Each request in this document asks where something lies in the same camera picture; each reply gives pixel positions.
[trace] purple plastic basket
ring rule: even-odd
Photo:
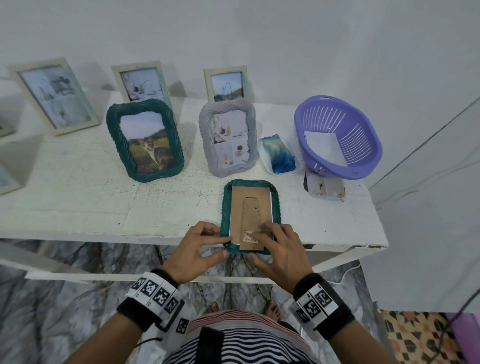
[[[295,127],[303,160],[325,177],[359,180],[382,159],[382,144],[370,120],[356,107],[332,96],[312,96],[295,110]],[[304,131],[334,133],[348,166],[320,158],[307,144]]]

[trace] patterned floor mat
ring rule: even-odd
[[[400,364],[425,364],[437,352],[445,316],[430,312],[381,311],[388,338]],[[442,352],[435,364],[466,364],[451,330],[444,335]]]

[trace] striped shirt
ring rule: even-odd
[[[184,344],[176,352],[169,352],[163,363],[195,363],[200,332],[204,326],[224,334],[222,363],[320,364],[299,334],[264,315],[238,310],[215,312],[193,320]]]

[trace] cat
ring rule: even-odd
[[[170,148],[163,146],[155,146],[153,140],[142,140],[140,142],[142,148],[150,155],[152,160],[162,169],[170,169],[173,162],[173,155]]]

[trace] foot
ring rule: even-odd
[[[267,303],[264,309],[264,315],[271,318],[275,322],[282,321],[282,313],[280,312],[280,307],[272,301]]]
[[[220,312],[220,309],[218,308],[218,304],[216,302],[213,302],[212,304],[209,304],[207,306],[207,313],[211,314],[213,312]]]

